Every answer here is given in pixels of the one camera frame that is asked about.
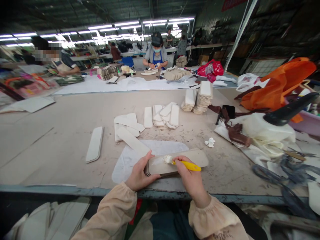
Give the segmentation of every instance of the hand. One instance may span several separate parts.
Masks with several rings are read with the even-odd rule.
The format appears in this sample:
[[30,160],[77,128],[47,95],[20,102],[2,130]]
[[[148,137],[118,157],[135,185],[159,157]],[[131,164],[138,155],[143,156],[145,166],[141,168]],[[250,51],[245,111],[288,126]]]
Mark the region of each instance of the hand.
[[211,197],[204,190],[201,172],[190,171],[180,161],[191,162],[186,156],[175,157],[172,161],[176,162],[178,173],[181,175],[182,183],[190,194],[198,208],[205,208],[211,202]]
[[58,75],[65,77],[67,74],[66,74],[66,72],[59,72]]
[[140,158],[140,160],[133,166],[132,173],[125,182],[132,191],[137,192],[161,177],[160,174],[152,174],[147,177],[143,172],[144,167],[152,157],[154,157],[154,155],[151,154],[150,150],[147,155]]

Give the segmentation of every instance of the pink bag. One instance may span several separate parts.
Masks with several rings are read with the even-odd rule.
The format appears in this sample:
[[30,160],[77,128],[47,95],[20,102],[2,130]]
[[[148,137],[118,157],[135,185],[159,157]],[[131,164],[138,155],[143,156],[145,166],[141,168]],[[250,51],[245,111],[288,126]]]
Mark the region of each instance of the pink bag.
[[214,59],[198,69],[198,75],[202,77],[206,77],[210,73],[214,76],[222,76],[223,72],[224,70],[221,63],[219,61],[215,61]]

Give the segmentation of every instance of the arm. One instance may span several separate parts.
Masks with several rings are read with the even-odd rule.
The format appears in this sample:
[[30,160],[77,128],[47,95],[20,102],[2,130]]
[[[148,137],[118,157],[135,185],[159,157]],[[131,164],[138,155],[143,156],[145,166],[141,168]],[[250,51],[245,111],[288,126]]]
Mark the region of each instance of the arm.
[[189,224],[199,239],[248,240],[248,235],[238,218],[228,207],[210,196],[202,184],[201,172],[189,171],[180,161],[191,162],[185,156],[173,159],[182,177],[183,185],[192,197]]
[[77,232],[72,240],[108,240],[123,239],[126,224],[135,214],[137,193],[148,186],[159,174],[147,177],[143,169],[150,158],[154,157],[151,150],[142,157],[132,169],[125,183],[115,186],[100,202],[97,213],[88,221],[86,226]]

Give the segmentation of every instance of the blue chair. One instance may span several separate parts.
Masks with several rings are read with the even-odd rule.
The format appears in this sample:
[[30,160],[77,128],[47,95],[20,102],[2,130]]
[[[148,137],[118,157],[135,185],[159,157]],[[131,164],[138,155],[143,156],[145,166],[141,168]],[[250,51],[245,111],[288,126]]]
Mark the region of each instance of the blue chair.
[[122,63],[123,63],[123,65],[127,65],[129,67],[133,67],[134,66],[132,57],[124,57],[124,58],[122,58]]

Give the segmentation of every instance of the cardboard box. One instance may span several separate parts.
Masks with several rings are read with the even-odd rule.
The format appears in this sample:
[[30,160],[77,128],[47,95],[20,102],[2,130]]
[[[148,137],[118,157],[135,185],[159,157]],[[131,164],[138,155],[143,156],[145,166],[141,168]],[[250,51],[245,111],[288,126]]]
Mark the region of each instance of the cardboard box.
[[200,66],[206,65],[208,63],[208,61],[209,61],[209,56],[208,55],[200,55],[199,56],[198,63],[199,63]]

